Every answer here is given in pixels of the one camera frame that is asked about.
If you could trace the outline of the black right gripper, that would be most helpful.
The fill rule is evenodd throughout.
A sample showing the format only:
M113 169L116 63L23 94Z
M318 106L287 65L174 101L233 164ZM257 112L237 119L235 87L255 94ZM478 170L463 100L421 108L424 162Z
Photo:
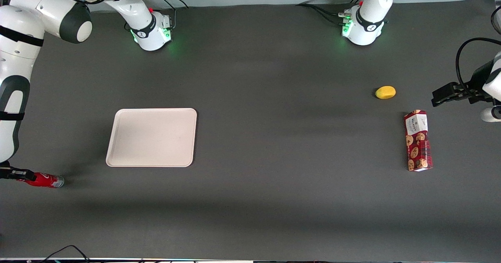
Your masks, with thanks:
M31 170L7 168L7 161L0 163L0 179L21 181L36 181L36 175Z

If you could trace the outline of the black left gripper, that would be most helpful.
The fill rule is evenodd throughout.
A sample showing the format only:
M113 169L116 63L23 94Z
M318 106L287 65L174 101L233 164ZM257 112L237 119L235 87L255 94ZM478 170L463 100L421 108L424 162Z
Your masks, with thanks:
M468 99L469 104L475 104L480 101L494 104L493 97L483 90L484 84L490 77L493 65L494 61L491 60L473 72L467 85L474 96L470 97L461 84L450 82L432 92L433 98L431 99L431 103L433 107L438 107L449 101L461 101L464 99Z

